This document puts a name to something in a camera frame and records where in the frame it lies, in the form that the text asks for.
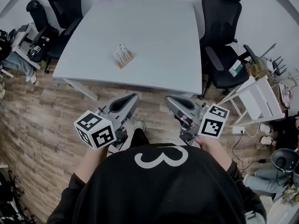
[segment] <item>white chair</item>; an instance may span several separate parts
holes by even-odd
[[[240,88],[235,88],[218,105],[230,101],[237,111],[240,118],[230,127],[245,126],[259,122],[266,122],[275,119],[282,119],[285,114],[282,113],[275,94],[267,81],[268,77],[255,81],[251,76]],[[245,106],[245,112],[242,114],[234,102],[233,98],[239,96]],[[252,121],[240,123],[240,120],[248,113]]]

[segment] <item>wooden floor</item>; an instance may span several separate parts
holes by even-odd
[[[26,83],[24,76],[2,79],[6,83],[6,94],[0,105],[0,162],[8,164],[19,176],[18,185],[25,191],[22,203],[35,215],[38,223],[45,223],[57,206],[62,190],[67,187],[71,174],[85,153],[87,146],[80,141],[73,122],[86,110],[103,107],[116,95],[136,92],[140,96],[140,104],[126,124],[127,142],[132,137],[134,121],[142,119],[146,123],[150,143],[182,143],[179,122],[164,103],[165,96],[171,92],[89,83],[89,88],[99,96],[99,101],[95,102],[68,84],[55,83],[52,73],[46,75],[38,71],[35,84]],[[220,101],[223,96],[221,91],[211,87],[206,98],[212,103]],[[198,104],[202,103],[196,97],[194,99]],[[229,104],[225,107],[232,110]],[[236,113],[231,112],[229,122],[235,118]],[[257,125],[246,127],[251,135],[256,129]],[[235,148],[245,167],[251,161],[270,158],[270,150],[259,144],[261,135],[260,132],[255,138],[244,135]],[[239,138],[233,136],[227,127],[220,139],[234,160],[232,147]],[[261,165],[254,163],[246,171],[253,172]]]

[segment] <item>black sweatshirt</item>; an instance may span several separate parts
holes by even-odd
[[[0,40],[0,61],[5,60],[11,51],[10,44]]]
[[[202,149],[160,144],[111,155],[86,185],[73,174],[47,223],[244,224],[248,211],[266,219],[235,162],[226,172]]]

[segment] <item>chair armrest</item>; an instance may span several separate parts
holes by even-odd
[[[243,45],[243,47],[246,49],[246,52],[243,53],[242,55],[239,56],[239,60],[244,60],[247,57],[251,57],[251,59],[253,60],[254,64],[258,63],[257,57],[256,55],[254,55],[253,51],[250,49],[250,47],[248,45]]]
[[[70,35],[75,29],[76,27],[79,25],[79,23],[81,22],[82,18],[76,18],[71,25],[67,28],[67,30],[65,31],[64,35]]]
[[[219,60],[218,56],[216,55],[215,51],[212,47],[205,47],[205,51],[207,56],[209,57],[211,63],[218,71],[224,71],[224,67]]]
[[[38,41],[38,39],[40,39],[43,35],[43,33],[45,32],[45,30],[48,28],[48,26],[45,26],[37,35],[36,37],[33,39],[33,41],[31,42],[31,44],[29,45],[29,47],[32,47],[34,45],[34,43],[36,43]]]

